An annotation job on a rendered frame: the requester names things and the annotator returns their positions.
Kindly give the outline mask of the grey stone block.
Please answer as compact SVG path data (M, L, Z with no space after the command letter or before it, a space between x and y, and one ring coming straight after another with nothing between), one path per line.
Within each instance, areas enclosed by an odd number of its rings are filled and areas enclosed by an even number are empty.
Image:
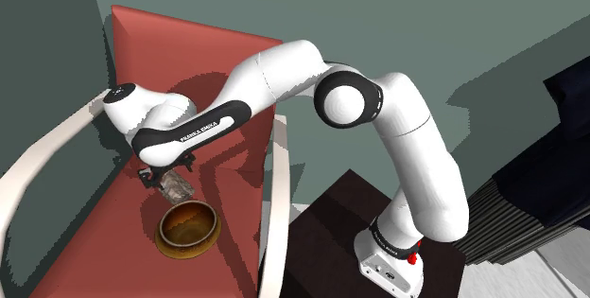
M172 204L188 201L194 195L194 188L175 170L169 170L160 181L160 192Z

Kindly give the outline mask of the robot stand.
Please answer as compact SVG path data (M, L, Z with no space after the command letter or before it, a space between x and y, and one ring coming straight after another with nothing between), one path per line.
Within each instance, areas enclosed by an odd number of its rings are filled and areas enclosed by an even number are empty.
M393 298L359 271L355 235L390 198L346 171L289 224L280 298ZM425 281L418 298L459 298L465 257L449 243L424 239Z

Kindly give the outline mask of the dark blue ribbed furniture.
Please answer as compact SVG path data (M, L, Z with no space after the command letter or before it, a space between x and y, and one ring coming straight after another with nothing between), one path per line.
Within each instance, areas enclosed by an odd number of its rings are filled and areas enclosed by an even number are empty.
M590 231L590 56L544 85L559 123L469 199L468 265L507 264L581 227Z

